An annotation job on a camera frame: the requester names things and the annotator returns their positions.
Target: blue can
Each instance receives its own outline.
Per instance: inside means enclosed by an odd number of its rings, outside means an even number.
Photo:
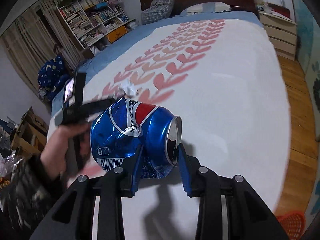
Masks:
[[[92,123],[92,156],[105,170],[121,165],[144,145],[141,178],[164,178],[177,166],[182,120],[161,106],[121,98]]]

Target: metal screw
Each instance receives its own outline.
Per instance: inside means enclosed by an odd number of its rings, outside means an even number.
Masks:
[[[242,182],[244,179],[241,175],[236,175],[235,180],[236,180],[236,182]]]
[[[78,177],[78,181],[79,182],[84,182],[84,181],[86,181],[87,180],[87,176],[86,175],[80,175],[79,177]]]
[[[119,174],[123,171],[122,167],[115,167],[115,169],[113,170],[116,174]]]
[[[201,166],[201,167],[198,169],[198,171],[199,171],[200,173],[207,173],[207,172],[208,172],[208,168],[207,168],[207,167],[204,167],[204,166]]]

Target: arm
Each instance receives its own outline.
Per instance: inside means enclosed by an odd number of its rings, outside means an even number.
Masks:
[[[10,185],[0,192],[0,207],[15,233],[29,239],[39,222],[62,194],[59,174],[66,170],[68,139],[84,133],[88,124],[60,126],[40,156],[23,160]],[[81,142],[82,156],[89,153],[89,135]]]

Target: hand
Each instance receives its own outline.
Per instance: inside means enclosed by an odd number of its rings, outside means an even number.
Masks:
[[[89,124],[60,125],[52,134],[40,160],[50,179],[56,179],[60,172],[66,171],[65,155],[68,149],[68,140],[76,135],[84,134],[84,140],[80,142],[80,155],[86,157],[90,153]]]

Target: white dresser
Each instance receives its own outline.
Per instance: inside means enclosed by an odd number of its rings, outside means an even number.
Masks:
[[[297,24],[262,11],[260,22],[279,56],[294,60],[297,48]]]

